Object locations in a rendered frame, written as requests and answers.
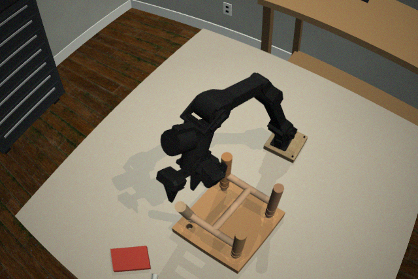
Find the wooden stool legs with h-shaped crossbars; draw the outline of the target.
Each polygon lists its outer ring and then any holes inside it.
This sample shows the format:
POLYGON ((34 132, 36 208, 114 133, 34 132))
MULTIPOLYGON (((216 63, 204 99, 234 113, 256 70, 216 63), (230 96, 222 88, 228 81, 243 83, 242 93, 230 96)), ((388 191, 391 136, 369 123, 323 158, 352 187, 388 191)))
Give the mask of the wooden stool legs with h-shaped crossbars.
POLYGON ((221 232, 219 228, 230 218, 234 211, 243 203, 246 197, 249 194, 252 194, 256 198, 260 199, 267 204, 265 215, 267 218, 274 216, 275 211, 278 207, 279 201, 281 199, 282 193, 284 191, 284 186, 282 184, 275 184, 272 193, 269 196, 265 195, 258 189, 255 189, 251 185, 247 184, 243 180, 237 178, 235 175, 231 174, 233 155, 229 152, 225 152, 221 155, 221 162, 225 162, 227 167, 227 172, 225 178, 219 182, 219 186, 222 191, 226 191, 229 187, 229 182, 237 185, 243 189, 243 192, 235 199, 235 201, 230 205, 230 207, 220 216, 220 218, 213 224, 210 225, 197 215, 183 202, 178 201, 175 204, 175 210, 180 213, 187 221, 190 223, 196 223, 218 239, 222 240, 226 244, 232 247, 231 256, 234 259, 239 258, 242 255, 242 250, 247 238, 247 232, 243 229, 239 229, 234 236, 234 239, 227 236, 225 233, 221 232))

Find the red flat rectangular pad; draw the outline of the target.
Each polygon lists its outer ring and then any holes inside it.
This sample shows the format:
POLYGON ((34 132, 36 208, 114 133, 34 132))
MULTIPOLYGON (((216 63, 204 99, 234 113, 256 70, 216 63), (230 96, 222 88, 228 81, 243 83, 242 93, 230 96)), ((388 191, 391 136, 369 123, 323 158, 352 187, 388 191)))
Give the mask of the red flat rectangular pad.
POLYGON ((110 249, 114 272, 151 269, 147 246, 110 249))

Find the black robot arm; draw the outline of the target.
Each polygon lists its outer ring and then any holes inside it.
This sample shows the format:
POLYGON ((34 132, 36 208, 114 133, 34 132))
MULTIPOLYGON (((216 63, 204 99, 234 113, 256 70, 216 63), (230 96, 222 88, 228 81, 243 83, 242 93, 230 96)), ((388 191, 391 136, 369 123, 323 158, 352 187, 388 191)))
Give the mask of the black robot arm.
MULTIPOLYGON (((270 117, 268 130, 275 134, 270 145, 285 151, 298 129, 285 118, 281 107, 283 92, 259 73, 253 73, 224 90, 211 89, 198 94, 180 115, 184 123, 173 125, 172 129, 161 135, 163 151, 168 156, 177 156, 194 149, 207 151, 215 130, 229 118, 231 110, 253 97, 271 108, 265 106, 270 117), (193 112, 202 119, 194 117, 193 112)), ((225 178, 227 171, 225 162, 216 164, 210 158, 211 154, 208 154, 205 159, 197 159, 189 172, 192 176, 197 173, 206 188, 211 188, 225 178)))

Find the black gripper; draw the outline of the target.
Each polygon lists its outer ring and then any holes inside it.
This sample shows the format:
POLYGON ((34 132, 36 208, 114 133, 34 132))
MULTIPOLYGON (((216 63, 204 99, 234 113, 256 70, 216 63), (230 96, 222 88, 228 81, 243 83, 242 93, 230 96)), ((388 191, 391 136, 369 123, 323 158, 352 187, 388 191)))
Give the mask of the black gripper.
POLYGON ((176 160, 176 164, 180 166, 180 170, 166 167, 157 172, 156 180, 162 183, 165 187, 168 200, 172 203, 177 195, 177 192, 184 189, 186 185, 186 178, 190 176, 190 189, 195 188, 201 182, 197 175, 190 175, 189 171, 197 159, 203 157, 205 159, 208 154, 211 154, 209 149, 207 151, 192 150, 182 154, 181 158, 176 160), (183 175, 182 175, 183 174, 183 175))

